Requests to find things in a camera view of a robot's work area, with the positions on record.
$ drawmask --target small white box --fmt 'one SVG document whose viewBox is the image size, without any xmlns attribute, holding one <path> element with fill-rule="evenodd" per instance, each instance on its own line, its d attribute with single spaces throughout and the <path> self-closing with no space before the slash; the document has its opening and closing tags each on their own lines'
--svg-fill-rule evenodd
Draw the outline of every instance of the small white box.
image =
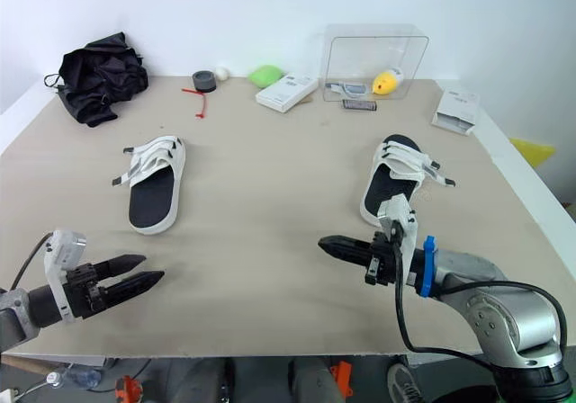
<svg viewBox="0 0 576 403">
<path fill-rule="evenodd" d="M 316 88 L 318 78 L 288 74 L 256 94 L 256 101 L 284 113 Z"/>
<path fill-rule="evenodd" d="M 479 110 L 479 95 L 446 89 L 434 112 L 432 124 L 467 136 L 476 125 Z"/>
</svg>

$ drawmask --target yellow toy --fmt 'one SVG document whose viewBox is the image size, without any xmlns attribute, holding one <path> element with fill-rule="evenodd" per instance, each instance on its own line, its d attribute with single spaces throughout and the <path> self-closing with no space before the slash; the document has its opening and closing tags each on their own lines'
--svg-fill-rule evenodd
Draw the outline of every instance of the yellow toy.
<svg viewBox="0 0 576 403">
<path fill-rule="evenodd" d="M 378 75 L 372 82 L 374 94 L 386 95 L 394 91 L 404 80 L 404 74 L 399 68 L 389 68 Z"/>
</svg>

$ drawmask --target yellow paper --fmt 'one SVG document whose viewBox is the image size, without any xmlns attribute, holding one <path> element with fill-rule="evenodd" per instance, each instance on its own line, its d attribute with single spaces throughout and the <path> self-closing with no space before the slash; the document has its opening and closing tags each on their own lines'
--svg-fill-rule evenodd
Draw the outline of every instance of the yellow paper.
<svg viewBox="0 0 576 403">
<path fill-rule="evenodd" d="M 510 138 L 510 142 L 532 167 L 537 167 L 556 152 L 556 147 L 539 145 L 523 139 Z"/>
</svg>

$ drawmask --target black insole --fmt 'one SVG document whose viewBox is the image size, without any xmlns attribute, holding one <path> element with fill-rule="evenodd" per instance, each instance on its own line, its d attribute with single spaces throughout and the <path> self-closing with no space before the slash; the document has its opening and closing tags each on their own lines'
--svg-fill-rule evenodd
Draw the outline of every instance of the black insole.
<svg viewBox="0 0 576 403">
<path fill-rule="evenodd" d="M 164 167 L 130 189 L 130 223 L 148 228 L 162 221 L 172 205 L 174 171 Z"/>
<path fill-rule="evenodd" d="M 405 136 L 390 135 L 384 140 L 384 142 L 389 142 L 391 140 L 420 151 L 418 145 L 416 145 L 412 139 Z M 380 165 L 374 173 L 370 187 L 368 187 L 368 193 L 366 194 L 364 205 L 370 214 L 377 216 L 378 209 L 382 202 L 388 201 L 392 196 L 400 193 L 404 193 L 406 199 L 410 201 L 410 196 L 412 195 L 412 192 L 414 192 L 415 188 L 415 181 L 393 180 L 390 178 L 390 168 L 387 165 Z"/>
</svg>

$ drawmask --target gray tape roll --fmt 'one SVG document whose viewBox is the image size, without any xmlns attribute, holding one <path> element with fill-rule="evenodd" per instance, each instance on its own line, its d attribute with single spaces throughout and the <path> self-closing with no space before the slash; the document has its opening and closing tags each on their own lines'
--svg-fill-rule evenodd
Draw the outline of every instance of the gray tape roll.
<svg viewBox="0 0 576 403">
<path fill-rule="evenodd" d="M 192 75 L 194 88 L 202 93 L 209 93 L 216 89 L 216 78 L 210 70 L 200 70 Z"/>
</svg>

